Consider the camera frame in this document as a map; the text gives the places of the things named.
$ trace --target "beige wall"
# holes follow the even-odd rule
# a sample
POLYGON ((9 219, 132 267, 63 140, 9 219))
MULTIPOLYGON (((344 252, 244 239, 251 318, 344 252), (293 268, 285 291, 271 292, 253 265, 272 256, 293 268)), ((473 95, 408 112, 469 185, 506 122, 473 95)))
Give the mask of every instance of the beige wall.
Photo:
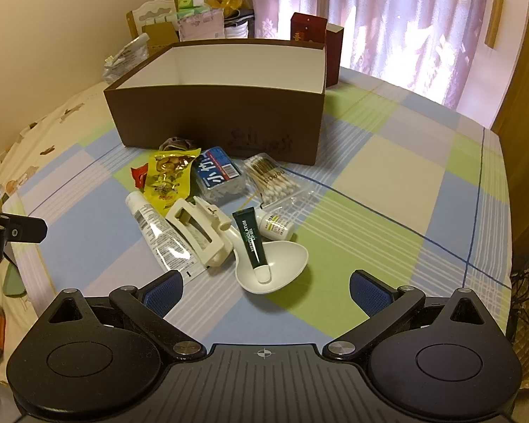
POLYGON ((505 0, 494 49, 484 44, 492 1, 487 0, 484 25, 456 110, 490 128, 513 76, 525 35, 529 0, 505 0))
POLYGON ((0 0, 0 152, 28 123, 102 80, 147 0, 0 0))

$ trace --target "yellow snack package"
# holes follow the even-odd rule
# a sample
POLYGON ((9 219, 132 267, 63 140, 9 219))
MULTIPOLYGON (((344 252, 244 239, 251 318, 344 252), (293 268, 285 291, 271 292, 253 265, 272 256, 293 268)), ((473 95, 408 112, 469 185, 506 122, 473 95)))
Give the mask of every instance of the yellow snack package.
POLYGON ((190 195, 190 168, 200 148, 190 151, 158 151, 151 155, 143 195, 165 216, 179 198, 190 195))

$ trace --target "mentholatum lip gel tube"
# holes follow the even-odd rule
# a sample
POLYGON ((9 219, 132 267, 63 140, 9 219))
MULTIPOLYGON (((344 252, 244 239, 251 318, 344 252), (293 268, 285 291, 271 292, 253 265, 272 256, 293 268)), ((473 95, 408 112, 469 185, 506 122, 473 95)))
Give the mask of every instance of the mentholatum lip gel tube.
POLYGON ((233 218, 239 227, 241 238, 245 244, 245 249, 249 255, 249 260, 261 284, 268 283, 271 280, 270 268, 264 255, 263 241, 259 232, 255 209, 253 207, 239 210, 233 213, 233 218))

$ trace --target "triangular cutout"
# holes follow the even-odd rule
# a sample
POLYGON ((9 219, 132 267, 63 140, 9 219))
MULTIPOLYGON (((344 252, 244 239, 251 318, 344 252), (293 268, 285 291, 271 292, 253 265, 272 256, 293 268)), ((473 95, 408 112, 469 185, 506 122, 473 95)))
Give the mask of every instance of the triangular cutout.
POLYGON ((463 297, 458 301, 451 315, 451 320, 459 323, 484 324, 484 321, 478 314, 478 310, 476 310, 472 301, 467 297, 463 297))
POLYGON ((51 317, 49 323, 65 323, 66 321, 82 320, 82 314, 73 298, 62 301, 55 315, 51 317))

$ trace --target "yellow plastic bag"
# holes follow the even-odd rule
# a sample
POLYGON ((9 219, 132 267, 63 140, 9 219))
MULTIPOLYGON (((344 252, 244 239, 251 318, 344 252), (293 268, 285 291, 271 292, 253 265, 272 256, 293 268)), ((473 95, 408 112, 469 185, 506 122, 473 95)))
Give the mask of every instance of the yellow plastic bag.
POLYGON ((228 17, 233 11, 241 8, 243 0, 206 0, 214 9, 223 8, 223 16, 228 17))
POLYGON ((158 151, 151 155, 143 195, 165 216, 179 198, 190 195, 190 169, 200 148, 190 151, 158 151))

